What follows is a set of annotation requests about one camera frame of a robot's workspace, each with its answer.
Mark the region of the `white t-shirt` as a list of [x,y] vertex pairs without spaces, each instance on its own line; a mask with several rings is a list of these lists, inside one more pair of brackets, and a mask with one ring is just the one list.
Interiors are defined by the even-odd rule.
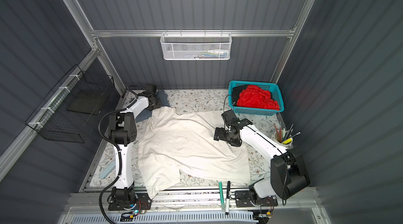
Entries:
[[178,115],[171,107],[152,112],[139,140],[138,166],[148,196],[180,183],[180,173],[212,181],[251,182],[248,151],[214,141],[224,124],[220,111]]

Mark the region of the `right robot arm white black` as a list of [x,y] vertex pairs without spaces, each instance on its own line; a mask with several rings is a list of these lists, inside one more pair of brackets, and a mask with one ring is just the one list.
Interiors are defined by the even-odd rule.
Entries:
[[274,206],[274,199],[282,199],[285,205],[287,199],[304,188],[310,186],[310,178],[302,155],[295,149],[289,149],[278,141],[264,135],[248,119],[239,119],[232,110],[221,114],[224,127],[217,127],[214,133],[215,141],[224,141],[232,147],[240,147],[247,143],[253,147],[267,162],[270,163],[270,175],[249,186],[247,196],[251,204],[261,201]]

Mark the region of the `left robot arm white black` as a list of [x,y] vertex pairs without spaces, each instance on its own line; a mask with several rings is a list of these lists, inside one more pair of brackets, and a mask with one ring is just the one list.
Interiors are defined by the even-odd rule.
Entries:
[[138,210],[137,197],[132,176],[132,146],[137,138],[135,119],[143,111],[152,111],[161,107],[161,101],[157,97],[157,87],[147,84],[144,91],[137,94],[130,85],[127,90],[134,95],[133,100],[123,108],[107,113],[102,117],[108,119],[108,131],[102,134],[102,138],[112,144],[116,165],[116,178],[102,192],[111,189],[108,198],[108,210]]

